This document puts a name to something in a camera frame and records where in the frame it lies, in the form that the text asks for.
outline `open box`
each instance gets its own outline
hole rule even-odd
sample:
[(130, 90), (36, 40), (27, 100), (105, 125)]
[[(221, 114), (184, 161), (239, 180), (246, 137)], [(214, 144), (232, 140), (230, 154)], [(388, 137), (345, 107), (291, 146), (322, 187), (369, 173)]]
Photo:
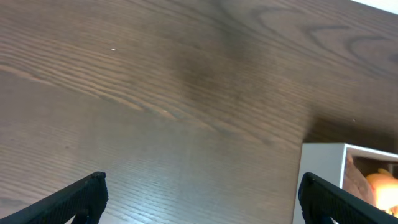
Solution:
[(297, 199), (304, 173), (312, 172), (337, 187), (343, 188), (347, 153), (350, 153), (355, 158), (354, 164), (365, 176), (377, 172), (377, 168), (385, 168), (393, 175), (395, 174), (394, 164), (398, 164), (397, 154), (345, 143), (305, 143), (302, 146), (293, 224), (305, 223), (300, 202)]

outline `brown object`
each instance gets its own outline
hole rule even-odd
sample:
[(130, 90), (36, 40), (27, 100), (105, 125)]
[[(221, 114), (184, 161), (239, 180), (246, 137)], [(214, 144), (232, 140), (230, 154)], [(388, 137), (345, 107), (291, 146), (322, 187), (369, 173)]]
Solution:
[(102, 170), (108, 223), (291, 223), (307, 135), (395, 149), (397, 27), (350, 0), (1, 0), (0, 215)]
[(362, 175), (361, 171), (355, 167), (353, 157), (349, 153), (346, 156), (343, 189), (357, 198), (376, 206), (376, 200), (369, 182)]

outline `table top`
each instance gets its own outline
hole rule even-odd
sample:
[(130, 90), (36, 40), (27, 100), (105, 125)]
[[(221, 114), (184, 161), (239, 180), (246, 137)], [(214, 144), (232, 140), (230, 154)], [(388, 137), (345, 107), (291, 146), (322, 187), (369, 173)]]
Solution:
[(301, 144), (396, 152), (398, 17), (349, 0), (3, 0), (0, 216), (291, 223)]

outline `orange toy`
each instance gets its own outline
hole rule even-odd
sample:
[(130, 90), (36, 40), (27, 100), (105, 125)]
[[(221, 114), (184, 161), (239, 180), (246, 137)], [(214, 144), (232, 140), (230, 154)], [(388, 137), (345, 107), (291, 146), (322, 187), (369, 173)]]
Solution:
[(398, 180), (384, 169), (379, 169), (378, 174), (368, 175), (366, 180), (372, 187), (376, 207), (398, 217)]

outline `wooden table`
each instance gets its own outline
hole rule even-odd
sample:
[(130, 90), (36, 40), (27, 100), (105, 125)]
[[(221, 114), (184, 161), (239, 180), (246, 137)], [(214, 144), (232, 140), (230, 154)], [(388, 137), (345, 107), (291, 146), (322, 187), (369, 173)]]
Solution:
[(306, 142), (397, 149), (398, 16), (349, 0), (3, 0), (0, 215), (291, 223)]

